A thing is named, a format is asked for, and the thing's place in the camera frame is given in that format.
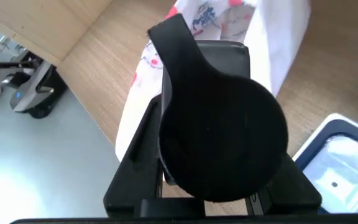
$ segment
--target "machine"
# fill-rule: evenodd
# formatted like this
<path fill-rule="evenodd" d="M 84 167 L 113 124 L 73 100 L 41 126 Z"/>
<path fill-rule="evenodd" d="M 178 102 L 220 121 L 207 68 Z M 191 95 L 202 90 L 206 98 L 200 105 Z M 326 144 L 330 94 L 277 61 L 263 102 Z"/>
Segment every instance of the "machine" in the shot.
<path fill-rule="evenodd" d="M 246 47 L 196 42 L 180 14 L 151 28 L 149 36 L 164 63 L 162 93 L 149 103 L 103 198 L 109 218 L 15 224 L 358 223 L 358 214 L 318 215 L 321 195 L 286 154 L 283 113 L 272 95 L 250 81 Z M 200 81 L 208 85 L 192 83 Z M 219 92 L 209 88 L 217 83 Z M 238 88 L 243 85 L 248 87 L 244 91 Z M 247 91 L 252 95 L 243 95 Z M 247 106 L 237 107 L 239 102 Z M 215 111 L 231 117 L 216 116 Z M 163 173 L 170 184 L 194 197 L 162 198 Z M 247 216 L 205 215 L 204 200 L 238 199 L 246 201 Z"/>
<path fill-rule="evenodd" d="M 56 68 L 28 50 L 12 62 L 0 62 L 0 83 L 17 89 L 12 110 L 36 119 L 48 116 L 67 89 Z"/>

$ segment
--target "wooden desk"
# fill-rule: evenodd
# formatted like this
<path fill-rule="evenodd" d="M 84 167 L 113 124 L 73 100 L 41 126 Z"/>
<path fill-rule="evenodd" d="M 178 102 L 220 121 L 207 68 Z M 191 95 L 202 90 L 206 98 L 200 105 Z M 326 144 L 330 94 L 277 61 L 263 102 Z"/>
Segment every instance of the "wooden desk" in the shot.
<path fill-rule="evenodd" d="M 0 0 L 0 32 L 58 65 L 111 0 Z"/>
<path fill-rule="evenodd" d="M 58 66 L 90 115 L 114 144 L 146 31 L 164 20 L 174 0 L 113 1 Z"/>

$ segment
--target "gray machine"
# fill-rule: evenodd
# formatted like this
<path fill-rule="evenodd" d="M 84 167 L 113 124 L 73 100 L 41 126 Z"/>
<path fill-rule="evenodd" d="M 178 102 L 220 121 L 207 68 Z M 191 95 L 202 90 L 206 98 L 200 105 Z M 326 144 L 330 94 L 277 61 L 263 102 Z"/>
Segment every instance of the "gray machine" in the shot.
<path fill-rule="evenodd" d="M 0 83 L 16 88 L 10 106 L 33 118 L 49 115 L 67 86 L 50 63 L 26 50 L 13 62 L 0 62 Z"/>

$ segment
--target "red print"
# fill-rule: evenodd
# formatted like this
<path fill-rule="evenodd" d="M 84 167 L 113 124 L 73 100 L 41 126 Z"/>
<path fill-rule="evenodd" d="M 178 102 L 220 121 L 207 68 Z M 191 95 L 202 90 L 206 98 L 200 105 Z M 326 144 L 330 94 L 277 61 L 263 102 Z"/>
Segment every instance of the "red print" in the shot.
<path fill-rule="evenodd" d="M 135 83 L 135 81 L 136 81 L 136 76 L 137 76 L 137 73 L 135 72 L 134 80 L 132 81 L 132 85 L 134 85 L 134 83 Z"/>
<path fill-rule="evenodd" d="M 158 64 L 158 60 L 152 59 L 152 65 L 156 65 L 156 64 Z"/>
<path fill-rule="evenodd" d="M 229 5 L 231 7 L 240 6 L 241 4 L 242 4 L 242 0 L 229 0 Z"/>
<path fill-rule="evenodd" d="M 169 17 L 174 16 L 175 14 L 178 14 L 178 9 L 175 6 L 172 6 L 171 10 L 169 10 L 169 13 L 165 19 L 168 19 Z"/>
<path fill-rule="evenodd" d="M 251 18 L 251 15 L 250 15 L 250 14 L 244 16 L 244 20 L 249 20 L 250 18 Z"/>

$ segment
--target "blue print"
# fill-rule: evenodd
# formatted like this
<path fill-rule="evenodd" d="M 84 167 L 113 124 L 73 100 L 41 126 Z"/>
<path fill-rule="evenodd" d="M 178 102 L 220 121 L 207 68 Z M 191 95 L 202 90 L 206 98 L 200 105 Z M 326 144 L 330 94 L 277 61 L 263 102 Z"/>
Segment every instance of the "blue print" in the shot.
<path fill-rule="evenodd" d="M 204 27 L 209 22 L 213 21 L 216 18 L 214 8 L 208 7 L 200 16 L 200 18 L 193 20 L 193 30 L 196 29 L 196 25 L 201 25 Z"/>

